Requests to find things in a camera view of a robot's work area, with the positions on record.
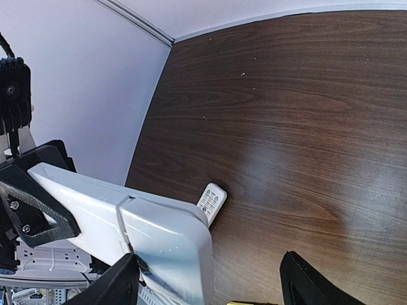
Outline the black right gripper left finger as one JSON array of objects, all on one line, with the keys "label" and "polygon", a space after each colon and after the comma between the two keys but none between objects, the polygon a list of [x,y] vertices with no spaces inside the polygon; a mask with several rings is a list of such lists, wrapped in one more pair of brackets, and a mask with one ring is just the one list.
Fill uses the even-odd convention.
[{"label": "black right gripper left finger", "polygon": [[134,254],[125,254],[96,282],[65,304],[108,305],[137,304],[139,264]]}]

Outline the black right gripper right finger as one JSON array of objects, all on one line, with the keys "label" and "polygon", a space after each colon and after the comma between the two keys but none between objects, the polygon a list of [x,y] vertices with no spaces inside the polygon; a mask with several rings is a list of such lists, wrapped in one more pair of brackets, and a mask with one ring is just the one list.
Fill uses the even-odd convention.
[{"label": "black right gripper right finger", "polygon": [[284,304],[361,304],[333,285],[294,251],[286,252],[280,263]]}]

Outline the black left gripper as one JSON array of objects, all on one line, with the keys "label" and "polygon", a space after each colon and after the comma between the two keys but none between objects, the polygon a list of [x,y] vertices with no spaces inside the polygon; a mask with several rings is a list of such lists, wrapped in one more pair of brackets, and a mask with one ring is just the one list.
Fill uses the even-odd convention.
[{"label": "black left gripper", "polygon": [[[10,165],[15,162],[23,169]],[[79,236],[71,212],[26,171],[39,163],[76,173],[62,140],[51,140],[1,165],[1,273],[16,273],[20,265],[15,258],[18,236],[31,248]]]}]

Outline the large white remote control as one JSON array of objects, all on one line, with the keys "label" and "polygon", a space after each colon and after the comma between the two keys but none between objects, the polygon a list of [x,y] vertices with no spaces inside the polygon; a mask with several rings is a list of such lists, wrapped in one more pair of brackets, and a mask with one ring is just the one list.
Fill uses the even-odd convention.
[{"label": "large white remote control", "polygon": [[130,252],[118,208],[130,196],[107,188],[100,180],[46,163],[28,170],[29,175],[74,217],[80,234],[69,241],[112,266]]}]

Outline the white battery cover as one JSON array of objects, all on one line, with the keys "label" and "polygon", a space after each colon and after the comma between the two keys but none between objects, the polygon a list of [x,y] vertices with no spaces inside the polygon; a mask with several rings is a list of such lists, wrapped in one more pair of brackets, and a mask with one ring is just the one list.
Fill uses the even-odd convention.
[{"label": "white battery cover", "polygon": [[209,304],[214,296],[212,238],[194,204],[137,196],[119,207],[146,285],[179,304]]}]

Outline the yellow handled screwdriver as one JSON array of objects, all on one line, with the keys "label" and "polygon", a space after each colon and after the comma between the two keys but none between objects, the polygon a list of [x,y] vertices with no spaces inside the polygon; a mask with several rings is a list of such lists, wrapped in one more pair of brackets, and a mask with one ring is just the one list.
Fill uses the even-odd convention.
[{"label": "yellow handled screwdriver", "polygon": [[264,304],[263,303],[258,303],[258,302],[231,301],[231,302],[228,302],[226,305],[264,305]]}]

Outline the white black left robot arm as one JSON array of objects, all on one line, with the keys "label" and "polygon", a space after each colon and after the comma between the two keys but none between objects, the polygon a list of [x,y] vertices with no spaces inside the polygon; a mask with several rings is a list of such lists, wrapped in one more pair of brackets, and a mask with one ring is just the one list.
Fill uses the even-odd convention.
[{"label": "white black left robot arm", "polygon": [[102,275],[108,264],[64,243],[79,235],[79,226],[62,202],[29,175],[29,169],[40,163],[76,171],[61,140],[1,163],[1,275],[27,281],[74,281],[82,274]]}]

